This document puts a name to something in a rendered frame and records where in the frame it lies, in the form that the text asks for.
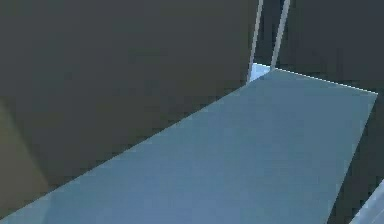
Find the white door frame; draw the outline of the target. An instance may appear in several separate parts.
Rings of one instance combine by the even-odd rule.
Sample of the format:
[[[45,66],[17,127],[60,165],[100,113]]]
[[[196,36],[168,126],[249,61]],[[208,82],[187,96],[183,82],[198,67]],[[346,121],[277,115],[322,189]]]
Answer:
[[[282,43],[282,37],[284,35],[285,25],[288,18],[288,12],[289,12],[291,0],[283,0],[283,6],[280,10],[280,19],[279,19],[276,37],[274,40],[270,65],[263,66],[262,73],[254,72],[253,69],[259,67],[259,64],[255,63],[254,60],[256,55],[257,41],[260,33],[260,24],[261,24],[261,18],[263,15],[263,6],[265,1],[268,1],[268,0],[257,0],[256,18],[255,18],[255,24],[253,28],[251,54],[249,59],[248,72],[247,72],[247,83],[257,79],[261,75],[267,74],[268,72],[276,69],[276,64],[279,57],[281,43]]]

